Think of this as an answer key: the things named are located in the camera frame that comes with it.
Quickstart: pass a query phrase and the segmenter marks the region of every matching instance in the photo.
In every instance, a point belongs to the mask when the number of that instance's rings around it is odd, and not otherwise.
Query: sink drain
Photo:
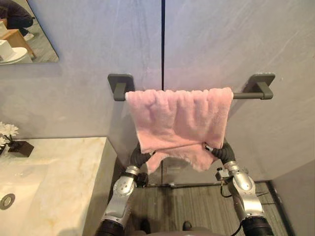
[[[0,201],[0,209],[7,210],[10,206],[12,206],[14,200],[15,195],[13,193],[5,195]]]

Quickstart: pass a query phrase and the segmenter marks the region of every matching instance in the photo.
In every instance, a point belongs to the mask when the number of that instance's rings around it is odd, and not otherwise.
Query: marble countertop
[[[27,217],[17,222],[24,236],[93,235],[105,211],[116,153],[100,138],[32,139],[29,158],[0,156],[9,165],[47,165],[47,174],[33,198]]]

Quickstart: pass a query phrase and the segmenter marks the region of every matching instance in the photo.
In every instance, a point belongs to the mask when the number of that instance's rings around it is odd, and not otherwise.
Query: pink towel
[[[216,158],[202,143],[222,147],[232,99],[230,88],[128,92],[141,152],[156,151],[147,162],[148,173],[166,157],[182,158],[198,171],[209,169]]]

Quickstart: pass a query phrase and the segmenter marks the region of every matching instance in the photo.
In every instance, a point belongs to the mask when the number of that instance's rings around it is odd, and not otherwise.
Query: towel bar
[[[125,94],[134,91],[133,76],[128,74],[109,74],[108,82],[115,101],[125,101]],[[235,92],[233,99],[271,99],[273,93],[269,88],[274,74],[254,74],[248,80],[243,92]]]

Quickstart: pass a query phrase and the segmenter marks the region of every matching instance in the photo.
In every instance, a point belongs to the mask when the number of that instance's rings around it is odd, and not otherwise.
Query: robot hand
[[[215,157],[220,159],[223,164],[229,161],[235,161],[235,155],[230,144],[224,139],[224,143],[221,149],[210,147],[205,143],[205,149],[210,151]]]
[[[130,157],[130,165],[140,168],[144,163],[150,159],[151,155],[149,153],[142,154],[140,144],[136,146]]]

